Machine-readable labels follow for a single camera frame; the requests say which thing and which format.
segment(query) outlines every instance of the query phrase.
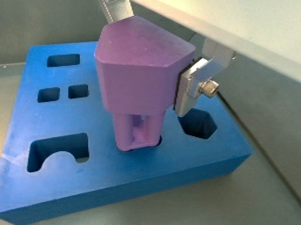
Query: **pentagonal hole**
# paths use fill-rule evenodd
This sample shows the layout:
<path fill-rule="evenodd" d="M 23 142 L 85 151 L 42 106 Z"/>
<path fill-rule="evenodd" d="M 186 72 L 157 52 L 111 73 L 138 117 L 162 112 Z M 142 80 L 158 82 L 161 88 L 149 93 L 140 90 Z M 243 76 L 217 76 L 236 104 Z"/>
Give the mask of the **pentagonal hole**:
<path fill-rule="evenodd" d="M 39 90 L 38 94 L 38 102 L 53 102 L 57 101 L 61 97 L 61 89 L 59 88 L 46 88 Z"/>
<path fill-rule="evenodd" d="M 57 54 L 47 59 L 47 67 L 63 67 L 81 64 L 79 54 Z"/>
<path fill-rule="evenodd" d="M 47 157 L 59 151 L 70 152 L 78 163 L 85 163 L 89 161 L 89 135 L 86 133 L 71 134 L 33 142 L 27 171 L 39 171 Z"/>
<path fill-rule="evenodd" d="M 202 139 L 210 138 L 218 129 L 210 114 L 200 109 L 192 109 L 184 117 L 180 117 L 180 123 L 185 134 Z"/>
<path fill-rule="evenodd" d="M 87 84 L 74 85 L 69 88 L 69 98 L 85 98 L 90 95 Z"/>

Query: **bolt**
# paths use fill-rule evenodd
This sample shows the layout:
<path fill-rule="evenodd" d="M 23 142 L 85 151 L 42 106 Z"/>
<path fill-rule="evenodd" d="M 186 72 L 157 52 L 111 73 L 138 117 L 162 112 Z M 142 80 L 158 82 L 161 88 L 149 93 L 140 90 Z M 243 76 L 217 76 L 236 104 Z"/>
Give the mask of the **bolt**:
<path fill-rule="evenodd" d="M 200 83 L 200 93 L 204 94 L 208 98 L 213 98 L 218 92 L 220 84 L 209 79 L 208 81 Z"/>

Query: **blue block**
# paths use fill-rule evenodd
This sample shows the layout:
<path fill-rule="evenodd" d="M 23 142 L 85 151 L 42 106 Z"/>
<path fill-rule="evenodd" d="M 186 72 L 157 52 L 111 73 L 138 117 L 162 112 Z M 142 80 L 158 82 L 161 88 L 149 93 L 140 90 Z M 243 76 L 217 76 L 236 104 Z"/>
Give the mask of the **blue block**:
<path fill-rule="evenodd" d="M 0 161 L 0 218 L 15 224 L 226 175 L 252 154 L 217 98 L 201 98 L 181 121 L 169 109 L 158 147 L 119 151 L 95 47 L 30 50 Z"/>

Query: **small square hole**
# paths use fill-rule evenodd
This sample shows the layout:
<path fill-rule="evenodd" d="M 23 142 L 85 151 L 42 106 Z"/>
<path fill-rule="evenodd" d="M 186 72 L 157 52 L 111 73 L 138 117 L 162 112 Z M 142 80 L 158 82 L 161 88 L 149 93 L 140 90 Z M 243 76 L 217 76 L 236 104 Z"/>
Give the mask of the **small square hole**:
<path fill-rule="evenodd" d="M 38 102 L 53 102 L 57 101 L 61 97 L 61 89 L 59 88 L 46 88 L 39 90 L 38 94 Z"/>
<path fill-rule="evenodd" d="M 63 67 L 81 64 L 79 54 L 51 55 L 47 60 L 47 67 Z"/>
<path fill-rule="evenodd" d="M 70 98 L 85 98 L 90 95 L 90 89 L 87 84 L 74 85 L 69 88 Z"/>

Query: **purple object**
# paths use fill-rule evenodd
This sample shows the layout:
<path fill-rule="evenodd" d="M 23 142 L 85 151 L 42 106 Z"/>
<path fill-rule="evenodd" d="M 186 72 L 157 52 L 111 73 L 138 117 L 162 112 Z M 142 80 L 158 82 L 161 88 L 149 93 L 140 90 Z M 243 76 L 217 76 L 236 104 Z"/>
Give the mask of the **purple object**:
<path fill-rule="evenodd" d="M 180 72 L 194 46 L 134 16 L 107 25 L 95 58 L 102 102 L 113 114 L 122 151 L 156 146 L 165 111 L 173 105 Z"/>

